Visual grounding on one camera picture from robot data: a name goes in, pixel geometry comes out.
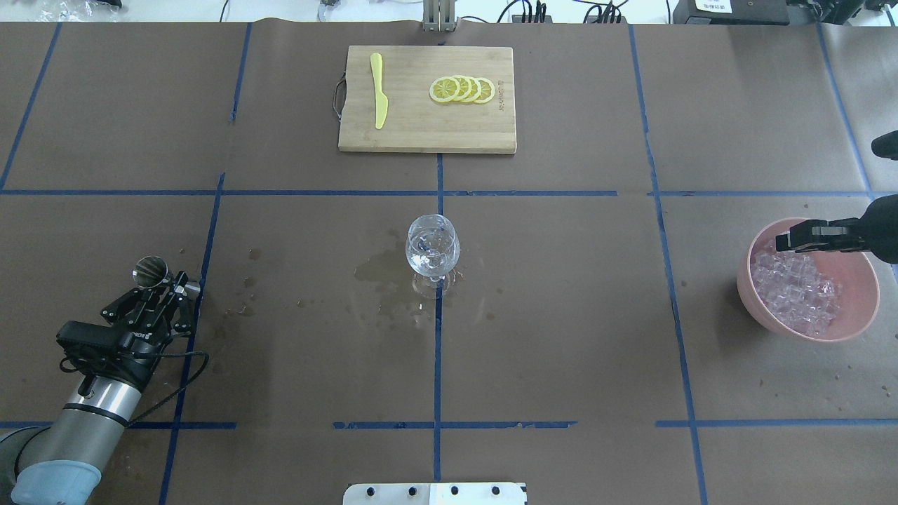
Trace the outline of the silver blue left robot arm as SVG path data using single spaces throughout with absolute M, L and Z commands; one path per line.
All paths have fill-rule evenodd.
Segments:
M 195 333 L 202 292 L 186 272 L 133 271 L 135 287 L 102 310 L 103 324 L 68 321 L 55 341 L 59 368 L 81 381 L 51 425 L 2 438 L 4 504 L 84 504 L 128 427 L 167 348 Z

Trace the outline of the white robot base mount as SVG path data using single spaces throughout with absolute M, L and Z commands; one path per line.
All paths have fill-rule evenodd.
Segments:
M 525 483 L 359 483 L 343 504 L 528 504 Z

